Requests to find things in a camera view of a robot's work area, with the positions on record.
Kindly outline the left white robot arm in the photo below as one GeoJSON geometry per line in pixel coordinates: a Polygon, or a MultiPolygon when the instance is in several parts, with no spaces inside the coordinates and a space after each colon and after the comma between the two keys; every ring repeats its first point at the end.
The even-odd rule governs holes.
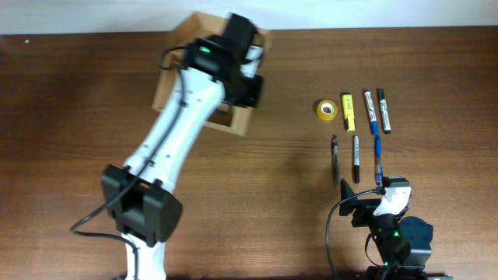
{"type": "Polygon", "coordinates": [[[165,247],[183,205],[174,197],[177,178],[205,122],[219,106],[255,108],[264,54],[257,27],[232,14],[221,34],[198,37],[184,48],[169,100],[141,143],[121,167],[101,177],[105,209],[117,239],[127,245],[125,279],[165,279],[165,247]]]}

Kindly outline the blue whiteboard marker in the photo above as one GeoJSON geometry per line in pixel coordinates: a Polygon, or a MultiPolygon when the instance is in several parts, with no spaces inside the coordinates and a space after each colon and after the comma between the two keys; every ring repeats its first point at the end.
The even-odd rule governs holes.
{"type": "Polygon", "coordinates": [[[374,109],[374,103],[373,103],[371,91],[364,90],[363,95],[364,95],[365,102],[366,102],[367,112],[369,114],[370,128],[371,128],[372,134],[374,136],[378,136],[379,135],[379,127],[378,127],[377,115],[376,115],[376,112],[374,109]]]}

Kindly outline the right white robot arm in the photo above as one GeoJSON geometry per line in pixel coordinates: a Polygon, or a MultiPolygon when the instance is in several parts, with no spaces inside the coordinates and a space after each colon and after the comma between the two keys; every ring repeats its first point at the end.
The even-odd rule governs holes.
{"type": "Polygon", "coordinates": [[[352,215],[352,227],[369,229],[382,263],[368,267],[368,279],[428,279],[424,271],[432,249],[433,226],[406,216],[411,186],[404,177],[383,177],[372,190],[379,198],[362,199],[346,180],[340,181],[340,216],[352,215]]]}

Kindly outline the black clear ballpoint pen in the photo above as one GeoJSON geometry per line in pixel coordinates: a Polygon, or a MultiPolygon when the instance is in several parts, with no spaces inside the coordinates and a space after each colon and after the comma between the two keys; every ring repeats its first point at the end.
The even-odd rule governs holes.
{"type": "Polygon", "coordinates": [[[332,153],[332,175],[334,185],[338,185],[338,138],[336,135],[331,140],[331,153],[332,153]]]}

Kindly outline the yellow clear tape roll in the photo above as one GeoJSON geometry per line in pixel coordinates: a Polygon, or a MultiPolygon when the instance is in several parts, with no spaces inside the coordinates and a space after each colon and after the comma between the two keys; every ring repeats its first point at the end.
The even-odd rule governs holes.
{"type": "Polygon", "coordinates": [[[323,121],[333,121],[338,113],[337,105],[331,100],[322,100],[317,105],[317,116],[323,121]]]}

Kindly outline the yellow highlighter marker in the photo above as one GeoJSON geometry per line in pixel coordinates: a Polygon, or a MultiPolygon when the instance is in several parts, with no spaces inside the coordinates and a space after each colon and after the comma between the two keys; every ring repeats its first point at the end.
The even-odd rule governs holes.
{"type": "Polygon", "coordinates": [[[342,94],[342,105],[343,105],[343,114],[345,120],[345,129],[347,131],[355,131],[355,114],[354,114],[354,106],[352,95],[350,93],[342,94]]]}

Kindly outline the black whiteboard marker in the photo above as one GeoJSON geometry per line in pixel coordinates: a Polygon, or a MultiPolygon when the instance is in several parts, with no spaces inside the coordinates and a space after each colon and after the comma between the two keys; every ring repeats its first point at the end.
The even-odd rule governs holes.
{"type": "Polygon", "coordinates": [[[385,98],[384,90],[379,88],[377,90],[377,95],[379,98],[380,109],[381,109],[381,118],[383,122],[383,129],[385,134],[391,133],[391,122],[388,115],[388,106],[385,98]]]}

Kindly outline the black permanent marker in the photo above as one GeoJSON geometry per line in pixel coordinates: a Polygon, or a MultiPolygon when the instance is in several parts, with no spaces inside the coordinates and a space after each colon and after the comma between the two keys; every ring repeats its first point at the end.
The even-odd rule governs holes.
{"type": "Polygon", "coordinates": [[[353,137],[353,176],[354,182],[358,184],[360,182],[360,168],[359,168],[359,137],[355,135],[353,137]]]}

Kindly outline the brown cardboard box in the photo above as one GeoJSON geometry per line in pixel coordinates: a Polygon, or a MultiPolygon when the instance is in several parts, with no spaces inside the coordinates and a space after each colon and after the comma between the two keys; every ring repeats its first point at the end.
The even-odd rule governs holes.
{"type": "MultiPolygon", "coordinates": [[[[227,22],[227,19],[220,16],[205,12],[193,12],[189,17],[177,25],[173,31],[167,34],[163,48],[168,50],[172,47],[180,47],[189,44],[198,37],[220,35],[227,22]]],[[[258,45],[264,48],[261,63],[265,53],[269,51],[272,46],[272,39],[273,35],[270,30],[258,29],[258,34],[255,36],[252,45],[258,45]]],[[[175,71],[162,70],[153,99],[152,108],[154,110],[161,111],[166,105],[175,82],[175,71]]],[[[225,104],[219,105],[218,111],[211,115],[206,121],[205,126],[235,135],[246,135],[251,113],[254,108],[233,107],[228,115],[222,115],[221,109],[224,106],[225,104]]]]}

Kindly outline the blue ballpoint pen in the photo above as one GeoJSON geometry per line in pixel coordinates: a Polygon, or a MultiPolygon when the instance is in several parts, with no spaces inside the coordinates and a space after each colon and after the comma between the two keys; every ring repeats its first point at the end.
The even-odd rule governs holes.
{"type": "Polygon", "coordinates": [[[381,163],[381,138],[375,137],[375,164],[376,164],[376,183],[377,186],[382,185],[383,168],[381,163]]]}

